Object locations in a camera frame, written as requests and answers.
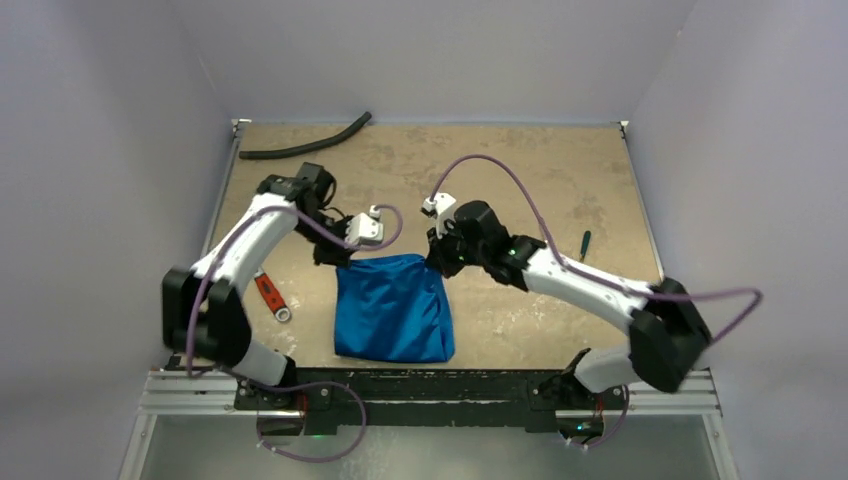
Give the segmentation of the blue cloth napkin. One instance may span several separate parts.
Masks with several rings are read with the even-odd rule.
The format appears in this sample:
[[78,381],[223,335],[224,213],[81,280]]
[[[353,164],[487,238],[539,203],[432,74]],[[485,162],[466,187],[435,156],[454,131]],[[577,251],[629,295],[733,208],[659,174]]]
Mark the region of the blue cloth napkin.
[[353,260],[336,270],[334,351],[388,363],[445,363],[455,354],[441,275],[420,254]]

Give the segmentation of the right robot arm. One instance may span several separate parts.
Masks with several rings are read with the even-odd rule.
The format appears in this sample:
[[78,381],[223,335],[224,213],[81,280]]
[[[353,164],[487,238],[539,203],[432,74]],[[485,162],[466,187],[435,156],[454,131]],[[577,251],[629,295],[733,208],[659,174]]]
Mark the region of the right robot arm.
[[574,262],[539,239],[510,234],[481,200],[458,204],[438,193],[423,201],[421,211],[434,222],[426,264],[443,277],[480,267],[499,284],[569,303],[626,335],[618,347],[581,351],[554,378],[573,406],[636,382],[675,393],[712,343],[687,291],[671,278],[650,284]]

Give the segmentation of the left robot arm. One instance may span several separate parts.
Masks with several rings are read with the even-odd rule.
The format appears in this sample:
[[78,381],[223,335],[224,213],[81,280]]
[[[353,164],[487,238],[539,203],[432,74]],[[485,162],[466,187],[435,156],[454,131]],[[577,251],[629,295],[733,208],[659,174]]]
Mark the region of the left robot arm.
[[324,167],[305,162],[292,177],[262,180],[237,225],[190,268],[174,267],[161,283],[162,339],[187,358],[199,357],[260,383],[272,408],[297,399],[296,364],[254,335],[242,302],[246,287],[288,234],[313,244],[315,264],[348,266],[351,219],[325,214],[336,180]]

